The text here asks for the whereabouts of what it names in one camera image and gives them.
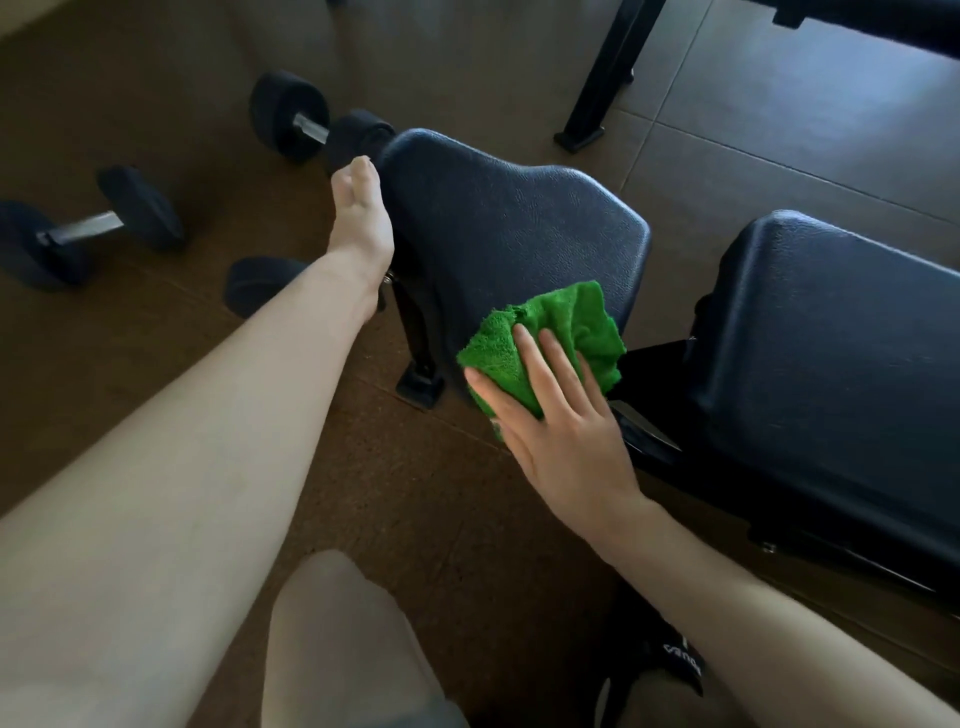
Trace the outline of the person's right hand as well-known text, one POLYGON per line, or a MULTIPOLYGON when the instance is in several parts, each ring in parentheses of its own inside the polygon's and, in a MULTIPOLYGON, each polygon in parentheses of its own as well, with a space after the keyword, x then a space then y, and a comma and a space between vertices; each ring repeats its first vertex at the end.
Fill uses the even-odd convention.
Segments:
POLYGON ((549 370, 539 334, 517 324, 512 335, 543 417, 529 412, 525 447, 510 453, 551 512, 583 540, 601 544, 645 502, 618 422, 598 384, 597 411, 545 411, 539 394, 549 370))

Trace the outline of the person's left hand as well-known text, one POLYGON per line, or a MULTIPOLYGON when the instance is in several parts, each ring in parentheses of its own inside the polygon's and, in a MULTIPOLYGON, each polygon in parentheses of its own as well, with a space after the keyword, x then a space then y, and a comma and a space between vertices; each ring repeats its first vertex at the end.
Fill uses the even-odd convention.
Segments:
POLYGON ((377 290, 391 265, 392 223, 381 204, 335 204, 325 257, 365 289, 377 290))

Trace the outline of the green microfibre cloth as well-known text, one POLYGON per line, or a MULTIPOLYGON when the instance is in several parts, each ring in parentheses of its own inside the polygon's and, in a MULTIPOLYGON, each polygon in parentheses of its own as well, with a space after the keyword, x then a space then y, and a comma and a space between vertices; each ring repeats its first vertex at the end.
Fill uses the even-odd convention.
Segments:
POLYGON ((578 356, 584 358, 604 395, 621 381, 618 365, 627 349, 606 310, 599 282, 577 282, 521 304, 491 310, 457 353, 462 368, 483 373, 540 420, 543 409, 517 349, 516 325, 533 336, 541 330, 551 331, 575 371, 581 370, 578 356))

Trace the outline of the person's right forearm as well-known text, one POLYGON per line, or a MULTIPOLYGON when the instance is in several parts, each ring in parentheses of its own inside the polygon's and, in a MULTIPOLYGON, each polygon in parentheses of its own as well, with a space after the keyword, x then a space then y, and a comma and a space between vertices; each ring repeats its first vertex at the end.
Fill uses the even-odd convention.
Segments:
POLYGON ((821 615, 707 546, 638 488, 578 532, 690 638, 763 728, 960 728, 960 712, 821 615))

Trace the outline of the person's left forearm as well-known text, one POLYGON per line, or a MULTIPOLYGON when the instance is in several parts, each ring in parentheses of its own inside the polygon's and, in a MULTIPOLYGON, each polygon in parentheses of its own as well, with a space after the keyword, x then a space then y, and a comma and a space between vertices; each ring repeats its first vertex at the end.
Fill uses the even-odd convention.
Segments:
POLYGON ((327 252, 0 518, 0 728, 184 728, 279 555, 391 258, 327 252))

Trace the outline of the black dumbbell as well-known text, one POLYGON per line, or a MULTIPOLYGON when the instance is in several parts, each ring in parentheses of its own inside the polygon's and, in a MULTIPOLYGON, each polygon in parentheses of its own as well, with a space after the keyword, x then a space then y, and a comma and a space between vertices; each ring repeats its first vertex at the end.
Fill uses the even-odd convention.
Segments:
POLYGON ((397 136, 389 123, 365 109, 333 119, 316 86, 282 70, 259 77, 249 96, 248 114, 263 145, 292 164, 320 157, 328 176, 356 157, 377 160, 397 136))
POLYGON ((228 268, 222 303, 235 316, 247 320, 308 268, 292 258, 249 256, 228 268))
POLYGON ((174 206, 133 165, 95 175, 109 209, 55 224, 20 200, 0 200, 0 271, 30 288, 53 292, 83 285, 91 274, 85 243, 123 231, 148 249, 182 249, 187 234, 174 206))

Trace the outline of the dark blue bench seat pad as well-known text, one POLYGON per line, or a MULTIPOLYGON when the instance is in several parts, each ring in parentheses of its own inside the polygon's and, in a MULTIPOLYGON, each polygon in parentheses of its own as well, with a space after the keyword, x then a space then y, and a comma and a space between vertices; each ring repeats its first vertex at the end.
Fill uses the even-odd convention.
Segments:
POLYGON ((599 283, 624 332, 651 231, 593 177, 510 163, 423 128, 397 134, 373 163, 411 355, 396 385, 402 399, 430 409, 446 385, 467 398, 455 358, 484 318, 555 289, 599 283))

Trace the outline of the dark blue bench back pad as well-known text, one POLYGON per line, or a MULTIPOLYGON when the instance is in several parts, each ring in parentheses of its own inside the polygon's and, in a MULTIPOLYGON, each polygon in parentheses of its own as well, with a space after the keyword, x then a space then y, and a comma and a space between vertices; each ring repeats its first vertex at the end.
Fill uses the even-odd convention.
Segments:
POLYGON ((694 326, 689 441, 750 504, 960 605, 960 272, 778 210, 694 326))

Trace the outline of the black metal rack leg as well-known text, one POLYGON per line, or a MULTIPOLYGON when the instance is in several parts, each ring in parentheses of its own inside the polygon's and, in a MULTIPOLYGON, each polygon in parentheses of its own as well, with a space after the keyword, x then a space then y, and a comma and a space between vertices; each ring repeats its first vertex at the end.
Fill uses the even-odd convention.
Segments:
POLYGON ((621 0, 594 63, 555 143, 576 154, 604 134, 602 123, 623 86, 633 82, 634 66, 666 0, 621 0))

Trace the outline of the person's left leg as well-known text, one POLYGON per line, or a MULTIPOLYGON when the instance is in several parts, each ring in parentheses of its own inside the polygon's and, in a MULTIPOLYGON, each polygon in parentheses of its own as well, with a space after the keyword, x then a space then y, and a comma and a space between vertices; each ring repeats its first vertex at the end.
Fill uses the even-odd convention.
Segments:
POLYGON ((273 604, 261 728, 470 728, 394 597, 344 552, 304 560, 273 604))

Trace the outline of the person's leg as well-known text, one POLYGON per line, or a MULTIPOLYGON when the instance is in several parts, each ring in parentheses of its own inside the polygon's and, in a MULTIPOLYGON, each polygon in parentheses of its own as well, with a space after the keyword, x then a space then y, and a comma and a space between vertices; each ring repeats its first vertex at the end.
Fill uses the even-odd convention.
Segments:
POLYGON ((304 560, 273 604, 261 728, 470 728, 394 597, 344 552, 304 560))
POLYGON ((759 728, 738 698, 707 669, 702 695, 658 669, 633 683, 616 728, 759 728))

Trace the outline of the person's right leg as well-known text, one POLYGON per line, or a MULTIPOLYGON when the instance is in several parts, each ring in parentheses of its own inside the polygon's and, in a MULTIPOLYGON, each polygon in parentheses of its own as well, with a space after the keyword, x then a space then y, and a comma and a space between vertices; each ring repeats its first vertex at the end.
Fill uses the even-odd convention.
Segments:
POLYGON ((702 695, 658 669, 633 683, 616 728, 759 728, 738 698, 707 669, 702 695))

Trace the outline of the dark padded equipment bar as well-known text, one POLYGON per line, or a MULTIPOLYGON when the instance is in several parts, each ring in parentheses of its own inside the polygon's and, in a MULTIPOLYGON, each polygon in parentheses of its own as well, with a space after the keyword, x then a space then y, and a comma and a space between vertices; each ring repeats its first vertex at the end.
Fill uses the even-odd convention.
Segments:
POLYGON ((807 19, 960 61, 960 0, 749 0, 774 9, 774 24, 807 19))

